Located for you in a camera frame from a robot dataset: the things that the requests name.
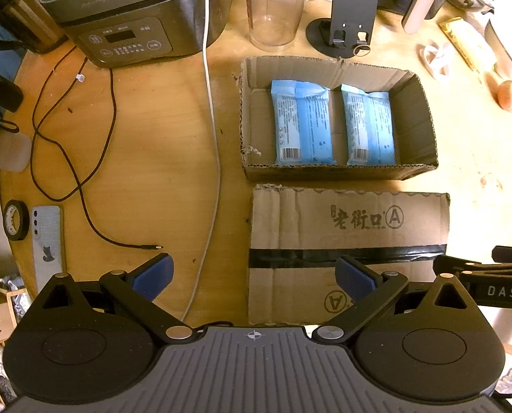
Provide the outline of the blue wet wipes pack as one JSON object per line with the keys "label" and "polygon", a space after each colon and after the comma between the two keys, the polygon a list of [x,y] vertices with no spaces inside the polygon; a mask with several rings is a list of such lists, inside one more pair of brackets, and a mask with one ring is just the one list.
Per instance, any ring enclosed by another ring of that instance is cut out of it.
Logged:
{"label": "blue wet wipes pack", "polygon": [[345,108],[347,164],[395,165],[395,143],[389,95],[341,86]]}
{"label": "blue wet wipes pack", "polygon": [[271,85],[278,165],[335,163],[330,90],[316,83],[276,79]]}

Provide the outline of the light blue smartphone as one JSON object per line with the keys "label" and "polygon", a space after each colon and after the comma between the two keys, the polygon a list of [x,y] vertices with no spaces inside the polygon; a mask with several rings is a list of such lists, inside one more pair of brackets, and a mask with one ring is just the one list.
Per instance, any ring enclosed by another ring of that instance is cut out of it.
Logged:
{"label": "light blue smartphone", "polygon": [[31,211],[34,277],[40,293],[49,279],[65,272],[62,215],[57,205],[38,205]]}

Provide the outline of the open cardboard tray box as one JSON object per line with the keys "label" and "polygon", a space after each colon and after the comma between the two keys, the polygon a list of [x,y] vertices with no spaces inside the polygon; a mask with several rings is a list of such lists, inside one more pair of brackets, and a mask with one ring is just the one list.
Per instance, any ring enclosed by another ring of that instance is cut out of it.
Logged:
{"label": "open cardboard tray box", "polygon": [[[308,81],[330,91],[331,164],[276,162],[271,85],[275,79]],[[348,161],[342,85],[389,96],[395,161],[358,165]],[[345,59],[252,56],[241,62],[240,147],[244,174],[253,182],[406,180],[435,170],[438,152],[429,102],[418,75],[408,70]]]}

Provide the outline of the red apple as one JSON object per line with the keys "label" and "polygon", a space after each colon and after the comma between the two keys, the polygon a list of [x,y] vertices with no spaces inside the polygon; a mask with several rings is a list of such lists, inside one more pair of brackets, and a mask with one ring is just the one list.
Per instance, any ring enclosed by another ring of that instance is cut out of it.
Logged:
{"label": "red apple", "polygon": [[512,113],[512,80],[504,80],[497,86],[497,102],[500,108]]}

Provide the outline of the white bowl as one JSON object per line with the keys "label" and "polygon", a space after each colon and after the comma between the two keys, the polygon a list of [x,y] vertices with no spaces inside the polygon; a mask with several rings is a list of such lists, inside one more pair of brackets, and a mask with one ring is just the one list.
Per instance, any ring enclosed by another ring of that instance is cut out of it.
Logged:
{"label": "white bowl", "polygon": [[497,74],[505,80],[512,80],[512,52],[502,43],[491,20],[488,21],[484,28],[484,39],[488,42],[497,58],[495,63]]}

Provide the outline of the yellow wet wipes pack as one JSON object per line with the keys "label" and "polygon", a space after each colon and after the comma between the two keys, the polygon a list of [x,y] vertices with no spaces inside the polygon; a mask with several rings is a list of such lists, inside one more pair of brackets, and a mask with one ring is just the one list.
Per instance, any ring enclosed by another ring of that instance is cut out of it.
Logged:
{"label": "yellow wet wipes pack", "polygon": [[468,21],[457,17],[441,21],[438,26],[472,71],[490,71],[497,63],[487,41]]}

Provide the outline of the white elastic band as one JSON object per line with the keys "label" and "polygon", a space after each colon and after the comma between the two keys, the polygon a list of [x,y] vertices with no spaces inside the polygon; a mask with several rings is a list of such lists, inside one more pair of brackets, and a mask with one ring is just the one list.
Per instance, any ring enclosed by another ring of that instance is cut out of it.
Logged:
{"label": "white elastic band", "polygon": [[434,79],[447,78],[447,49],[445,45],[419,45],[420,62]]}

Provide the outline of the black grey pouch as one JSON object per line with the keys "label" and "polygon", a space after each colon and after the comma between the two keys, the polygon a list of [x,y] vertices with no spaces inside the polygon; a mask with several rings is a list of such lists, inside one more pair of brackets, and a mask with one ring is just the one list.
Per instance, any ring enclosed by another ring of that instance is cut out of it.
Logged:
{"label": "black grey pouch", "polygon": [[[0,75],[0,107],[15,112],[22,103],[21,89]],[[31,155],[31,140],[19,126],[0,117],[0,169],[22,172]]]}

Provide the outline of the black phone stand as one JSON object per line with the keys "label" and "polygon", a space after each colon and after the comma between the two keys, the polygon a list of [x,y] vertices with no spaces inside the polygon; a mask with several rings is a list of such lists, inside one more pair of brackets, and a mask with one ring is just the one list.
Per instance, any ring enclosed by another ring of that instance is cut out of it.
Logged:
{"label": "black phone stand", "polygon": [[364,57],[371,51],[378,0],[332,0],[329,18],[315,19],[305,35],[310,45],[332,58]]}

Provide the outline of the silver rice cooker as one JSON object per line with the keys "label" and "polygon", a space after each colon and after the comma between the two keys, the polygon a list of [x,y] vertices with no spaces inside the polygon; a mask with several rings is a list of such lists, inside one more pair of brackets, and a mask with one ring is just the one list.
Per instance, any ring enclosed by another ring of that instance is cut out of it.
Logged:
{"label": "silver rice cooker", "polygon": [[198,53],[222,33],[232,0],[40,0],[95,65],[116,68]]}

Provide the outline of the clear cup with grey lid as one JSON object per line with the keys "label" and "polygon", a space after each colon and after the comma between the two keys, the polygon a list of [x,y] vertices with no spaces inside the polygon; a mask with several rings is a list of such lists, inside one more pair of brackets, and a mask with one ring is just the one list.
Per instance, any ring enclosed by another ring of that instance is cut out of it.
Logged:
{"label": "clear cup with grey lid", "polygon": [[296,37],[306,0],[245,0],[251,43],[260,50],[287,49]]}

